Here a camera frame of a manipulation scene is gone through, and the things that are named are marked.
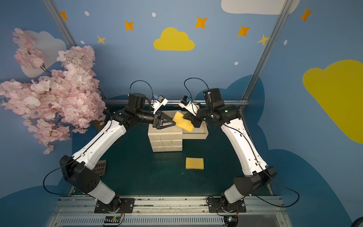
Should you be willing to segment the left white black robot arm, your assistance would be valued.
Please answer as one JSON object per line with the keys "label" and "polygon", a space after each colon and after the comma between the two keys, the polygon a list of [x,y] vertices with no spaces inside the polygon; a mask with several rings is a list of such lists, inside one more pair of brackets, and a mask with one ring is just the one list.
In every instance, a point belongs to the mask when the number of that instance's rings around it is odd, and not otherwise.
{"label": "left white black robot arm", "polygon": [[93,172],[97,162],[108,149],[137,123],[151,124],[161,130],[175,126],[171,117],[161,112],[168,100],[159,95],[149,111],[144,109],[145,102],[150,100],[144,94],[132,93],[128,96],[124,109],[115,112],[105,127],[82,149],[71,157],[64,156],[60,167],[66,182],[97,199],[100,205],[106,205],[110,212],[115,212],[121,205],[119,195],[110,189]]}

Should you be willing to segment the aluminium front rail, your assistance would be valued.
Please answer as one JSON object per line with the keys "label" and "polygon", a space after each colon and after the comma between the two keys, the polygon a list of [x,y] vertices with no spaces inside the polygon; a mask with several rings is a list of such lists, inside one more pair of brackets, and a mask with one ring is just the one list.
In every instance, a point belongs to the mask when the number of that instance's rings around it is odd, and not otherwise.
{"label": "aluminium front rail", "polygon": [[279,196],[244,198],[246,212],[210,213],[206,196],[123,196],[134,198],[132,213],[94,213],[89,196],[61,197],[48,227],[103,227],[106,216],[121,216],[119,227],[224,227],[224,216],[237,216],[237,227],[290,227],[292,223]]}

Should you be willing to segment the cream top drawer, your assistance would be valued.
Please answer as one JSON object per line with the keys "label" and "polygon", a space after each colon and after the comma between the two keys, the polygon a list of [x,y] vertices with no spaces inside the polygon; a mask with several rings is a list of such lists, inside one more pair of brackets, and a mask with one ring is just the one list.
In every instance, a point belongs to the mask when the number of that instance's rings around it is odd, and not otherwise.
{"label": "cream top drawer", "polygon": [[182,138],[184,140],[205,140],[209,135],[206,123],[203,122],[199,128],[193,129],[192,132],[182,129]]}

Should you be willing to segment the left green circuit board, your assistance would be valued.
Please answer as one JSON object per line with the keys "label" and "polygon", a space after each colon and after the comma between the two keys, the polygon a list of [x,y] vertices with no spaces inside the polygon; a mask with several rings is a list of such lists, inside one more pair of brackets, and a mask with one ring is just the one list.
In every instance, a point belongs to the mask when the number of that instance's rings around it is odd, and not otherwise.
{"label": "left green circuit board", "polygon": [[118,227],[121,223],[121,216],[106,216],[103,222],[103,227]]}

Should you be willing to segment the yellow sponge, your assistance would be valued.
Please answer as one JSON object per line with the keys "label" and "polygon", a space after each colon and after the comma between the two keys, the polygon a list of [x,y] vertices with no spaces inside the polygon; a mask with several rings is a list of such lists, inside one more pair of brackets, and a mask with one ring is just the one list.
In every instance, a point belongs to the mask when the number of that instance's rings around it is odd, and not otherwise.
{"label": "yellow sponge", "polygon": [[203,158],[186,158],[185,162],[186,169],[204,169],[204,159]]}
{"label": "yellow sponge", "polygon": [[186,130],[187,132],[192,132],[194,129],[192,122],[184,119],[183,117],[184,115],[181,112],[177,111],[173,117],[175,125],[179,128],[182,128],[183,130]]}

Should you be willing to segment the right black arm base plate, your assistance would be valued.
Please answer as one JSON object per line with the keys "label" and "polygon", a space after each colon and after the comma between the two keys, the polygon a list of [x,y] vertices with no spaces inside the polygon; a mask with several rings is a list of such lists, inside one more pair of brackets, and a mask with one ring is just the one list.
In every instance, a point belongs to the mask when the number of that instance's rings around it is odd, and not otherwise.
{"label": "right black arm base plate", "polygon": [[244,200],[238,200],[234,203],[229,203],[224,197],[209,196],[206,198],[206,203],[210,213],[238,213],[246,212]]}

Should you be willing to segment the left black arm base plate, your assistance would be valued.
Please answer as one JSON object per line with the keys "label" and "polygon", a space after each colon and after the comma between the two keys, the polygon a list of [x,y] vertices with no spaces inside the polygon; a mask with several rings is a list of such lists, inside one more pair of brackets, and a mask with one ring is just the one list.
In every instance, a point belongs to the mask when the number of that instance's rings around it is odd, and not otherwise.
{"label": "left black arm base plate", "polygon": [[94,213],[100,213],[100,214],[132,213],[134,202],[135,202],[134,198],[119,198],[117,196],[109,204],[97,201]]}

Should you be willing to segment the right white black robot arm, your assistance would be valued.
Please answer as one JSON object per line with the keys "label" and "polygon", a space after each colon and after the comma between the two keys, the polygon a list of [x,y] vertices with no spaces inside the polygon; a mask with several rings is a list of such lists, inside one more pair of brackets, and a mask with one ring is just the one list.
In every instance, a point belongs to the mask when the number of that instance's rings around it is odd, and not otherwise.
{"label": "right white black robot arm", "polygon": [[244,174],[236,177],[233,185],[222,193],[224,203],[230,205],[268,185],[277,171],[259,155],[247,134],[239,109],[226,104],[219,89],[207,90],[203,94],[206,107],[187,96],[182,98],[179,106],[188,110],[183,118],[191,121],[195,128],[199,128],[202,122],[214,121],[229,139]]}

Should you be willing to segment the right small circuit board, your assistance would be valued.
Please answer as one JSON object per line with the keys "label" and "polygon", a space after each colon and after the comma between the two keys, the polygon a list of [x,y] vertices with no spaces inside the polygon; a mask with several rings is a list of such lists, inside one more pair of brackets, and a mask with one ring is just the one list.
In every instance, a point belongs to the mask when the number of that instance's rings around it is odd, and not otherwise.
{"label": "right small circuit board", "polygon": [[237,227],[238,222],[237,216],[224,216],[224,227]]}

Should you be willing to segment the cream drawer cabinet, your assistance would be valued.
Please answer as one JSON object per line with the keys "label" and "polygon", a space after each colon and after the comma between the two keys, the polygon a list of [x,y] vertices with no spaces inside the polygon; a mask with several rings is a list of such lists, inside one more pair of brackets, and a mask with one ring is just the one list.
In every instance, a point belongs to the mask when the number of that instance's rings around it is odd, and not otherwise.
{"label": "cream drawer cabinet", "polygon": [[147,134],[153,152],[182,151],[183,131],[178,126],[158,130],[149,124]]}

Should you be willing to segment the brown slotted spatula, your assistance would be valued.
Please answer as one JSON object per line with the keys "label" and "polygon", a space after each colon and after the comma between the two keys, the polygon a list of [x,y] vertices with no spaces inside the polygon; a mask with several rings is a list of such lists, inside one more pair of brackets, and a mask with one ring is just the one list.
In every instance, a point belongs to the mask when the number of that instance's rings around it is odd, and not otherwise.
{"label": "brown slotted spatula", "polygon": [[106,160],[100,160],[96,163],[92,171],[98,176],[102,177],[105,175],[106,172],[106,164],[107,164]]}

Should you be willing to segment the pink cherry blossom tree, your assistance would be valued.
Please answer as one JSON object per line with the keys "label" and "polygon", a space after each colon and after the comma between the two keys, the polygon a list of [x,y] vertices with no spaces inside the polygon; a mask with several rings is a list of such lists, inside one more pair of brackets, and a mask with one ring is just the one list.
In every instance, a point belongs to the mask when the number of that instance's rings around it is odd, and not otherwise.
{"label": "pink cherry blossom tree", "polygon": [[67,141],[71,133],[85,133],[93,121],[105,123],[106,104],[95,77],[95,51],[91,46],[74,46],[59,51],[61,70],[46,70],[45,55],[36,39],[16,28],[17,62],[28,69],[42,69],[45,76],[29,83],[16,80],[1,83],[2,106],[24,118],[23,124],[45,146],[54,150],[55,141]]}

